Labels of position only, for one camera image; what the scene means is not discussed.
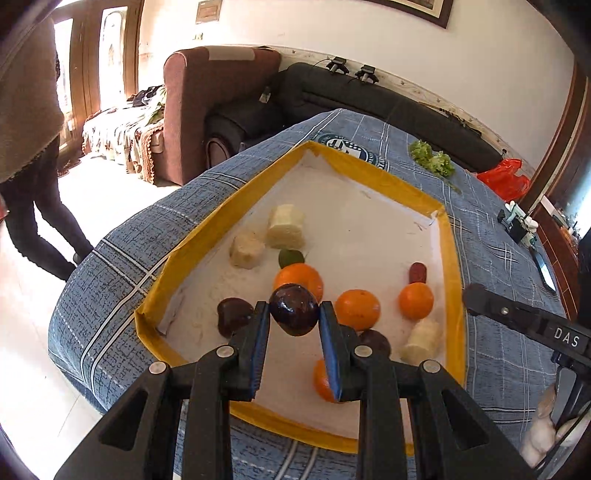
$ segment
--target yam piece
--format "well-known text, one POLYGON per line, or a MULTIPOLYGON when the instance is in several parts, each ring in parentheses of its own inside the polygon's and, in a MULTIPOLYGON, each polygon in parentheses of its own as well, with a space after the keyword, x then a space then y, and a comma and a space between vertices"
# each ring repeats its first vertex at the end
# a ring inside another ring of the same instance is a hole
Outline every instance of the yam piece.
POLYGON ((419 366, 421 362, 437 356, 440 341, 439 323, 425 318, 413 327, 406 345, 400 350, 400 358, 407 364, 419 366))
POLYGON ((294 205, 279 205, 271 211, 267 245, 271 248, 299 250, 304 246, 304 213, 294 205))
POLYGON ((254 232, 243 231, 237 234, 230 246, 230 262, 238 268, 250 270, 260 262, 265 251, 265 244, 254 232))

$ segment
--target beige coat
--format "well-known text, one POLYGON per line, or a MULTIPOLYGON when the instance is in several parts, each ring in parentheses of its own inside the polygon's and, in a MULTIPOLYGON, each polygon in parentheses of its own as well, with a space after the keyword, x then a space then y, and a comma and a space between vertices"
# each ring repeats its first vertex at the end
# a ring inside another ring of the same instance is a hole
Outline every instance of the beige coat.
POLYGON ((0 79, 0 183, 48 146, 63 122, 56 91, 56 34, 47 19, 0 79))

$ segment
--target brown sofa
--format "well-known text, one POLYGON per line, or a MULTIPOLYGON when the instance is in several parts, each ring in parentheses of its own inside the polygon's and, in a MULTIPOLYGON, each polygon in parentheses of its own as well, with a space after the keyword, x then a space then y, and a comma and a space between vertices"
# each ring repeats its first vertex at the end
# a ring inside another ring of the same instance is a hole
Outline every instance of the brown sofa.
POLYGON ((207 170, 206 115, 216 105, 260 95, 280 60, 274 50, 252 47, 211 46, 173 53, 164 64, 164 148, 154 155, 155 176, 184 185, 207 170))

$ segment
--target blue checkered tablecloth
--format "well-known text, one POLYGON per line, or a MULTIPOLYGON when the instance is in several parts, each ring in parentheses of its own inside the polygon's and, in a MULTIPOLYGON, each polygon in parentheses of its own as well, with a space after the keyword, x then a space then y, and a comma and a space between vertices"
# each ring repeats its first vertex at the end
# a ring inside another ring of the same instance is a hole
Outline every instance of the blue checkered tablecloth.
MULTIPOLYGON (((170 251, 253 176, 319 132, 341 135, 378 154, 380 167, 445 205, 464 285, 482 283, 510 299, 564 316, 560 299, 544 289, 527 250, 496 222, 503 202, 495 193, 461 168, 452 177, 462 191, 456 193, 410 159, 412 136, 339 109, 232 157, 134 215, 102 239, 74 272, 51 319, 49 354, 97 408, 108 409, 155 360, 135 334, 134 310, 170 251)), ((541 393, 554 381, 551 352, 484 317, 466 317, 466 339, 467 391, 517 446, 541 393)), ((183 428, 181 422, 179 440, 183 428)), ((232 459, 236 479, 355 477, 353 455, 304 445, 236 419, 232 459)), ((409 469, 413 478, 412 458, 409 469)))

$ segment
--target red plastic bag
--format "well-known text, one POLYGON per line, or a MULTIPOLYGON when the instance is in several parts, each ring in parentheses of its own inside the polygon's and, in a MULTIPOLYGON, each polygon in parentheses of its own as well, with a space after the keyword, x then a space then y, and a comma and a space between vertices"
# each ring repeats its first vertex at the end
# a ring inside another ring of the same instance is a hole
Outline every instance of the red plastic bag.
POLYGON ((515 175, 520 168, 519 158, 504 158, 495 168, 479 173, 476 178, 486 183, 505 202, 510 202, 525 195, 530 188, 527 177, 515 175))

